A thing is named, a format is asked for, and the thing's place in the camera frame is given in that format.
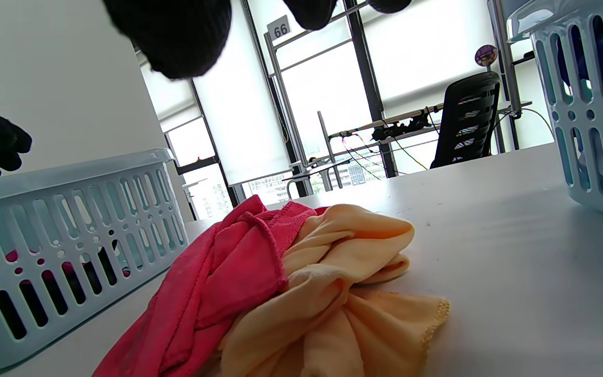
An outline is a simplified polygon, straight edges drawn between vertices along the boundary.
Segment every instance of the white wall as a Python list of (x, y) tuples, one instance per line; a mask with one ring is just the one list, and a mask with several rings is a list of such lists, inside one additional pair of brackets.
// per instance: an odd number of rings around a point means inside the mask
[(19, 172), (166, 147), (132, 46), (100, 0), (0, 0), (0, 115), (33, 138)]

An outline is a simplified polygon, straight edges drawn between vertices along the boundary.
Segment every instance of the round sticker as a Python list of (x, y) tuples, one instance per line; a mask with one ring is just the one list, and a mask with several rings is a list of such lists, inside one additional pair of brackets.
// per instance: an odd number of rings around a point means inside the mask
[(485, 45), (476, 51), (476, 64), (481, 67), (488, 67), (497, 61), (498, 51), (493, 45)]

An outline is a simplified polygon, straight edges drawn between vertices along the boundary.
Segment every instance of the desk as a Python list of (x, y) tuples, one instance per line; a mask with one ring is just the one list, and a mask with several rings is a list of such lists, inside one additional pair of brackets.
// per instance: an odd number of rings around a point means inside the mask
[[(383, 289), (450, 300), (427, 375), (603, 376), (603, 214), (567, 196), (554, 144), (298, 201), (416, 225), (411, 270)], [(208, 225), (188, 224), (189, 236)], [(5, 375), (89, 375), (160, 281)]]

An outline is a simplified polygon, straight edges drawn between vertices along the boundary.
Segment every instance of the number sign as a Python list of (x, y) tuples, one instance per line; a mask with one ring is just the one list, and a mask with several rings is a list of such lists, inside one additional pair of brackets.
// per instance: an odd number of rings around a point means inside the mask
[(290, 24), (287, 22), (287, 15), (277, 19), (276, 21), (266, 26), (266, 31), (269, 32), (271, 40), (276, 40), (290, 32)]

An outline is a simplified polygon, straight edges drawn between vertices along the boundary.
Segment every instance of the window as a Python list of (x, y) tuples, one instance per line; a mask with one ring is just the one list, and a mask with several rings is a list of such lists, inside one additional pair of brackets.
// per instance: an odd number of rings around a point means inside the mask
[(194, 97), (192, 81), (170, 81), (163, 74), (150, 71), (144, 57), (139, 57), (139, 64), (161, 131), (174, 153), (177, 170), (184, 173), (181, 174), (183, 191), (194, 216), (197, 219), (225, 216), (232, 210), (232, 202)]
[(167, 138), (179, 167), (215, 156), (203, 118), (167, 132)]
[(197, 219), (225, 217), (233, 209), (218, 164), (183, 174), (184, 191)]
[(141, 74), (146, 82), (150, 100), (153, 102), (163, 132), (189, 120), (182, 118), (175, 121), (163, 121), (174, 117), (181, 111), (184, 113), (184, 117), (190, 119), (200, 115), (189, 81), (170, 81), (163, 74), (151, 71), (150, 64), (144, 58), (141, 59), (143, 60)]
[(393, 156), (397, 164), (397, 171), (400, 174), (412, 174), (429, 169), (436, 156), (438, 139), (439, 135), (433, 131), (402, 139), (399, 144), (390, 143), (394, 151)]
[(289, 159), (241, 0), (220, 58), (194, 79), (230, 185), (289, 170)]
[(366, 7), (361, 15), (388, 117), (443, 102), (449, 84), (484, 72), (474, 55), (495, 43), (485, 0), (412, 2), (391, 15)]
[(243, 184), (243, 190), (246, 194), (246, 198), (253, 195), (259, 195), (264, 205), (272, 205), (275, 203), (282, 203), (285, 201), (299, 198), (299, 192), (297, 191), (297, 185), (290, 185), (290, 194), (292, 198), (287, 197), (287, 182), (283, 179), (290, 178), (291, 172), (276, 174), (274, 176), (268, 176), (256, 181), (251, 181)]
[[(352, 42), (283, 72), (283, 79), (306, 158), (328, 155), (319, 110), (329, 134), (371, 122)], [(367, 131), (362, 138), (366, 141), (370, 134)], [(356, 137), (345, 141), (362, 145)], [(333, 143), (332, 148), (335, 152), (345, 150), (342, 143)]]
[[(511, 50), (513, 59), (518, 60), (522, 58), (524, 53), (532, 51), (532, 43), (530, 40), (520, 41), (512, 45)], [(529, 108), (536, 110), (536, 112), (543, 115), (546, 121), (550, 122), (536, 60), (530, 60), (515, 66), (515, 76), (522, 101), (532, 101), (533, 103)], [(520, 148), (539, 146), (554, 141), (548, 126), (533, 112), (527, 110), (522, 112), (521, 119), (515, 121), (515, 127), (518, 132)]]
[[(266, 49), (266, 41), (264, 38), (266, 25), (283, 17), (283, 15), (287, 15), (287, 20), (290, 23), (290, 33), (273, 41), (275, 45), (302, 33), (304, 29), (297, 24), (292, 12), (290, 12), (283, 2), (273, 2), (272, 0), (248, 0), (248, 5), (251, 9), (251, 14), (253, 15), (256, 34), (258, 34), (259, 44), (262, 48), (262, 54), (264, 55), (266, 71), (271, 74), (273, 73), (273, 65), (271, 64), (271, 58), (268, 49)], [(333, 14), (336, 15), (343, 11), (343, 3), (337, 2)], [(283, 69), (290, 64), (311, 57), (314, 53), (326, 50), (349, 38), (350, 33), (345, 20), (333, 22), (321, 31), (311, 33), (309, 36), (305, 36), (304, 38), (282, 47), (280, 51), (278, 51), (278, 60)]]
[[(370, 153), (368, 150), (362, 150), (359, 154), (358, 152), (352, 152), (352, 157), (348, 155), (338, 157), (337, 161), (340, 162), (349, 159), (352, 160), (349, 164), (338, 167), (339, 177), (344, 188), (387, 179), (385, 169), (383, 168), (383, 158), (381, 158), (380, 153)], [(333, 189), (338, 189), (337, 175), (335, 175), (333, 169), (330, 170), (329, 175)], [(325, 185), (322, 182), (320, 174), (311, 176), (311, 186), (313, 186), (315, 194), (325, 192)]]

